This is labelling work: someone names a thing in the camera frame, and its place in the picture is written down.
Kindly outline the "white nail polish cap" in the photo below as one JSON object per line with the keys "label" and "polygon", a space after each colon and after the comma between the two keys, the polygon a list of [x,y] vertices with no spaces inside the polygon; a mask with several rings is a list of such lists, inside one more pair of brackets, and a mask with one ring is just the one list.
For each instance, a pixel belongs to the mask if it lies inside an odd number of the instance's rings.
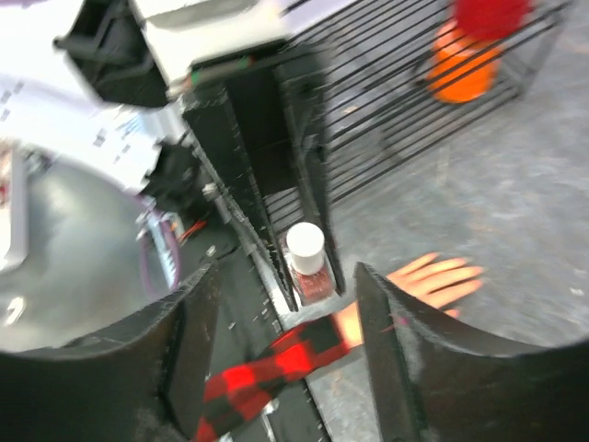
{"label": "white nail polish cap", "polygon": [[322,230],[309,222],[294,224],[286,233],[286,246],[292,265],[303,275],[318,273],[323,268],[324,244]]}

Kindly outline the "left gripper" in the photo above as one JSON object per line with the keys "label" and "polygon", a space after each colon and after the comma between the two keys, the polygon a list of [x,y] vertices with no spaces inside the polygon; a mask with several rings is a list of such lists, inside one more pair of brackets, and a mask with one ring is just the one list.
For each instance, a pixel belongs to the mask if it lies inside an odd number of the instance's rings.
{"label": "left gripper", "polygon": [[328,196],[326,74],[317,52],[286,50],[274,72],[252,64],[225,85],[227,90],[206,87],[181,94],[182,118],[198,141],[204,166],[270,265],[292,311],[298,310],[293,279],[262,195],[291,189],[296,180],[303,219],[325,235],[332,281],[341,296],[346,282]]}

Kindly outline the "mannequin hand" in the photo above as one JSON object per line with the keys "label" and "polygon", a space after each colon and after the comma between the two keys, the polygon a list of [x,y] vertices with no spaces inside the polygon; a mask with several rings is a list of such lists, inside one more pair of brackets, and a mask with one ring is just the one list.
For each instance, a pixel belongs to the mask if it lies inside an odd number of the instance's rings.
{"label": "mannequin hand", "polygon": [[387,279],[407,294],[457,318],[459,311],[449,306],[477,291],[483,273],[483,267],[470,265],[466,258],[439,261],[437,253],[429,253],[390,273]]}

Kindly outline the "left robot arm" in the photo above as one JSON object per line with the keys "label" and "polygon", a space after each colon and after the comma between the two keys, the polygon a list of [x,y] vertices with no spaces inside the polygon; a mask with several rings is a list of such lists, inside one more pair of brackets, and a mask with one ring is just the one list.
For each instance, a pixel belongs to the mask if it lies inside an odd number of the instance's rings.
{"label": "left robot arm", "polygon": [[217,204],[298,310],[303,267],[266,199],[298,193],[345,282],[329,225],[326,77],[275,1],[5,1],[1,133],[190,222]]}

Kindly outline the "red plaid sleeve forearm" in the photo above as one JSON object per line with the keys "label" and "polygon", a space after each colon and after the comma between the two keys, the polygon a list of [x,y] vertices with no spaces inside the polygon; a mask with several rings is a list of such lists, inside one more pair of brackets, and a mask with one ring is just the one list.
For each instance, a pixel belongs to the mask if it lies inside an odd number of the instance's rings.
{"label": "red plaid sleeve forearm", "polygon": [[350,352],[333,315],[282,333],[254,360],[206,381],[194,440],[216,441],[256,418],[286,387]]}

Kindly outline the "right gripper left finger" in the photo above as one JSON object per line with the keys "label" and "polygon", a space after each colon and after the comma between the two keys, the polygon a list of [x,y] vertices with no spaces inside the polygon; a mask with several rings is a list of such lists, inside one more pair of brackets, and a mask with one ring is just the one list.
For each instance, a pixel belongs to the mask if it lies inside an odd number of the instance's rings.
{"label": "right gripper left finger", "polygon": [[190,440],[218,307],[219,273],[207,265],[175,293],[66,347],[3,353],[2,440]]}

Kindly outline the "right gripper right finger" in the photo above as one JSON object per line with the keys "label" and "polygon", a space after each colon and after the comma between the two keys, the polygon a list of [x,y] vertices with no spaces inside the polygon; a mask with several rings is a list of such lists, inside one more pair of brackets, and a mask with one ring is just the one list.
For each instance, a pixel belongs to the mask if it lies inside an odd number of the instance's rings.
{"label": "right gripper right finger", "polygon": [[587,439],[587,341],[513,341],[426,305],[365,263],[354,277],[383,440]]}

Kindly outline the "glitter nail polish bottle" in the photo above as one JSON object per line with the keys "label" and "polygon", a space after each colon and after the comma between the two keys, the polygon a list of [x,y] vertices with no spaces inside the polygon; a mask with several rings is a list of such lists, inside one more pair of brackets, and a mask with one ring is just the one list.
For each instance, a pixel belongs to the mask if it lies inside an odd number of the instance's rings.
{"label": "glitter nail polish bottle", "polygon": [[318,226],[309,222],[290,226],[283,237],[283,251],[302,306],[310,306],[334,294],[325,236]]}

